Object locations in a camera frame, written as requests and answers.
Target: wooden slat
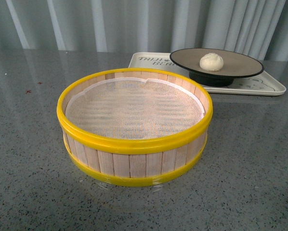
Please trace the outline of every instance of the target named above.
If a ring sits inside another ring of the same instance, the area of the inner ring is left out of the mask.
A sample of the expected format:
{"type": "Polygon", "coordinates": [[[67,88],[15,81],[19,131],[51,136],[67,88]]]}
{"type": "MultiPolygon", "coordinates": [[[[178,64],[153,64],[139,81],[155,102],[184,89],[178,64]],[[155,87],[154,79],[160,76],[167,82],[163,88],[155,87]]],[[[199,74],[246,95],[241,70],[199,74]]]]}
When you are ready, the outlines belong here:
{"type": "Polygon", "coordinates": [[[113,79],[115,78],[115,74],[114,73],[109,73],[105,75],[105,79],[113,79]]]}
{"type": "Polygon", "coordinates": [[[67,108],[66,99],[63,99],[63,102],[62,102],[62,110],[63,110],[63,113],[64,113],[64,114],[66,114],[66,108],[67,108]]]}
{"type": "Polygon", "coordinates": [[[195,90],[196,90],[195,85],[190,84],[189,91],[190,91],[192,94],[194,94],[194,91],[195,91],[195,90]]]}
{"type": "Polygon", "coordinates": [[[114,163],[113,163],[113,154],[97,151],[99,158],[100,171],[102,173],[113,176],[114,175],[114,163]]]}
{"type": "Polygon", "coordinates": [[[83,90],[82,88],[83,88],[82,85],[77,85],[73,89],[70,90],[70,92],[65,96],[66,105],[68,105],[69,101],[71,100],[73,96],[75,96],[76,94],[78,94],[79,92],[83,90]]]}
{"type": "Polygon", "coordinates": [[[168,81],[168,75],[159,73],[159,79],[168,81]]]}
{"type": "Polygon", "coordinates": [[[88,88],[89,86],[90,86],[90,83],[88,81],[85,81],[85,82],[81,83],[80,84],[80,89],[81,90],[79,92],[83,91],[84,89],[88,88]]]}
{"type": "Polygon", "coordinates": [[[162,153],[146,155],[146,176],[156,176],[161,174],[162,153]]]}
{"type": "Polygon", "coordinates": [[[97,150],[85,146],[85,151],[86,151],[88,166],[90,168],[100,172],[99,158],[98,158],[97,150]]]}
{"type": "Polygon", "coordinates": [[[200,99],[200,101],[204,107],[205,113],[206,113],[208,111],[208,108],[209,108],[209,102],[208,102],[208,100],[204,94],[202,94],[199,99],[200,99]]]}
{"type": "Polygon", "coordinates": [[[64,132],[64,130],[63,130],[63,137],[64,137],[64,140],[65,140],[65,142],[66,142],[67,146],[68,146],[68,149],[70,150],[70,146],[69,146],[68,137],[67,137],[67,134],[64,132]]]}
{"type": "Polygon", "coordinates": [[[130,177],[146,177],[146,155],[130,155],[130,177]]]}
{"type": "Polygon", "coordinates": [[[203,147],[203,135],[199,136],[194,144],[194,157],[198,154],[198,152],[201,150],[201,148],[203,147]]]}
{"type": "Polygon", "coordinates": [[[177,148],[175,169],[178,169],[186,164],[187,151],[188,151],[188,144],[177,148]]]}
{"type": "Polygon", "coordinates": [[[175,76],[168,76],[168,82],[175,83],[176,77],[175,76]]]}
{"type": "Polygon", "coordinates": [[[143,71],[143,72],[142,72],[142,78],[143,78],[143,79],[148,79],[148,78],[156,78],[156,79],[159,79],[159,73],[143,71]]]}
{"type": "Polygon", "coordinates": [[[113,154],[114,174],[118,177],[130,177],[129,155],[113,154]]]}
{"type": "Polygon", "coordinates": [[[203,95],[202,91],[199,89],[199,88],[196,88],[195,89],[195,92],[194,92],[194,95],[199,99],[201,100],[201,96],[203,95]]]}
{"type": "Polygon", "coordinates": [[[77,154],[77,150],[76,150],[76,146],[75,146],[75,141],[73,138],[71,138],[69,135],[67,135],[68,138],[68,143],[69,143],[69,147],[70,147],[70,151],[73,154],[73,156],[78,159],[78,154],[77,154]]]}
{"type": "Polygon", "coordinates": [[[105,80],[105,75],[96,77],[97,82],[105,80]]]}
{"type": "Polygon", "coordinates": [[[142,78],[141,71],[125,71],[123,73],[124,77],[135,77],[135,78],[142,78]]]}
{"type": "Polygon", "coordinates": [[[191,92],[191,86],[193,86],[191,83],[189,83],[188,81],[184,81],[182,83],[182,87],[185,88],[187,91],[191,92]]]}
{"type": "Polygon", "coordinates": [[[162,169],[161,173],[174,171],[176,159],[176,149],[172,149],[162,154],[162,169]]]}
{"type": "Polygon", "coordinates": [[[124,77],[124,73],[122,73],[122,72],[114,73],[114,75],[115,75],[115,78],[123,78],[124,77]]]}
{"type": "Polygon", "coordinates": [[[175,79],[175,84],[178,85],[178,86],[182,86],[182,84],[183,84],[183,79],[181,79],[181,78],[176,78],[176,79],[175,79]]]}
{"type": "Polygon", "coordinates": [[[196,146],[195,146],[195,151],[196,151],[196,154],[198,154],[198,152],[202,149],[204,143],[205,143],[205,139],[206,139],[206,136],[207,136],[207,130],[198,137],[198,142],[196,143],[196,146]]]}
{"type": "Polygon", "coordinates": [[[95,83],[97,83],[97,78],[91,78],[88,80],[89,85],[93,85],[95,83]]]}
{"type": "Polygon", "coordinates": [[[76,146],[76,150],[77,150],[79,161],[82,164],[88,166],[87,157],[86,157],[86,151],[85,151],[85,148],[84,148],[83,144],[79,143],[76,140],[74,140],[74,141],[75,141],[75,146],[76,146]]]}
{"type": "Polygon", "coordinates": [[[196,144],[197,144],[197,139],[195,139],[194,141],[188,144],[186,164],[188,164],[196,156],[196,151],[195,151],[196,144]]]}

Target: white mesh liner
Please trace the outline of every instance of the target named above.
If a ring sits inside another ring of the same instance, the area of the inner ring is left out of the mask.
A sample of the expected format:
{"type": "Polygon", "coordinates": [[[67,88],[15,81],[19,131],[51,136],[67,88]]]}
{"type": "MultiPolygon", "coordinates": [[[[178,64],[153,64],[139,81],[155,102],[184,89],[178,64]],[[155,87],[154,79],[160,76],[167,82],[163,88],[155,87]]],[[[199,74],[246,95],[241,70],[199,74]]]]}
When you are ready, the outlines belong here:
{"type": "Polygon", "coordinates": [[[186,130],[203,118],[204,108],[178,85],[125,77],[98,82],[73,96],[65,115],[90,133],[138,140],[186,130]]]}

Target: white tray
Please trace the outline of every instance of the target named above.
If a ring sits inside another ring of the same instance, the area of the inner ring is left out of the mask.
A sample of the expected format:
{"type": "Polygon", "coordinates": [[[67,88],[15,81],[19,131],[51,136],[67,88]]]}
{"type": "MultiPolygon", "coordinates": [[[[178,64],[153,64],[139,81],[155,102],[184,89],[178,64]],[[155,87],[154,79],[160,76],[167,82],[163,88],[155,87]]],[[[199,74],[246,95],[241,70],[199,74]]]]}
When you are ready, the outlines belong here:
{"type": "MultiPolygon", "coordinates": [[[[144,67],[174,72],[189,77],[189,72],[170,60],[170,53],[135,53],[130,61],[129,67],[144,67]]],[[[203,87],[209,93],[223,94],[241,94],[241,95],[265,95],[278,96],[286,91],[286,87],[279,83],[267,72],[257,76],[247,78],[236,78],[230,86],[227,87],[203,87]]]]}

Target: white bun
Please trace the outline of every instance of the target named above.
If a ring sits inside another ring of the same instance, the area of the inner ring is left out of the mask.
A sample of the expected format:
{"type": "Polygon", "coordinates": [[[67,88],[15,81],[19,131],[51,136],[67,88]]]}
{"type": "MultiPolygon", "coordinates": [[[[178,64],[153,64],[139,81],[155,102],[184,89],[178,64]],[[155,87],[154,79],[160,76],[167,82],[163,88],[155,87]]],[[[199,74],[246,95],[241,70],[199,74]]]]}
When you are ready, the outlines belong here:
{"type": "Polygon", "coordinates": [[[223,67],[223,59],[215,53],[206,54],[200,60],[200,67],[206,71],[219,71],[223,67]]]}

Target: speckled granite countertop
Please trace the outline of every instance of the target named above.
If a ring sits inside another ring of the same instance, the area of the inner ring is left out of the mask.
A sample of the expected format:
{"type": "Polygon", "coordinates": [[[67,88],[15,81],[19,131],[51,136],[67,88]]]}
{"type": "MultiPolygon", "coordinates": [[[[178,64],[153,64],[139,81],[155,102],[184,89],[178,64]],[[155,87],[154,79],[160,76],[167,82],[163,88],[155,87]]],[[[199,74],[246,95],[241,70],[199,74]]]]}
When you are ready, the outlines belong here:
{"type": "Polygon", "coordinates": [[[0,231],[288,231],[288,63],[263,62],[277,97],[211,94],[200,161],[143,188],[107,185],[68,157],[57,99],[132,54],[0,50],[0,231]]]}

